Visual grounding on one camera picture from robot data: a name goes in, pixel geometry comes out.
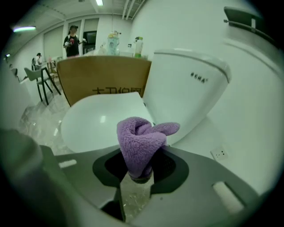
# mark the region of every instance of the purple cloth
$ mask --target purple cloth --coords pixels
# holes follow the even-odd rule
[[[130,117],[117,124],[120,149],[133,178],[147,177],[151,173],[149,162],[155,152],[166,145],[166,136],[176,133],[178,123],[163,123],[152,127],[140,117]]]

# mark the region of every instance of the cap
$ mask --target cap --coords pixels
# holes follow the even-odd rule
[[[71,26],[70,26],[70,30],[71,30],[72,28],[78,29],[78,26],[76,26],[76,25],[71,25]]]

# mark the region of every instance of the plastic bottle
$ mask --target plastic bottle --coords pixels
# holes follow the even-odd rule
[[[110,33],[107,38],[107,55],[117,55],[117,46],[119,45],[118,32]]]
[[[103,43],[99,49],[98,55],[106,55],[107,54],[107,50],[103,47],[105,43]]]
[[[136,37],[135,57],[140,58],[143,48],[143,37]]]

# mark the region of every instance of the brand logo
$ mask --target brand logo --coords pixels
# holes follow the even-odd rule
[[[195,74],[194,72],[192,72],[192,73],[190,74],[190,76],[191,76],[192,78],[195,78],[196,80],[200,81],[201,83],[205,83],[205,82],[208,81],[207,78],[203,78],[202,76],[199,76],[198,74]]]

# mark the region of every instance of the toilet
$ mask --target toilet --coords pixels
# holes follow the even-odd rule
[[[228,64],[186,49],[156,50],[143,98],[137,92],[100,94],[75,103],[61,124],[64,143],[76,153],[118,145],[116,125],[128,117],[153,124],[177,122],[172,145],[207,115],[231,81]]]

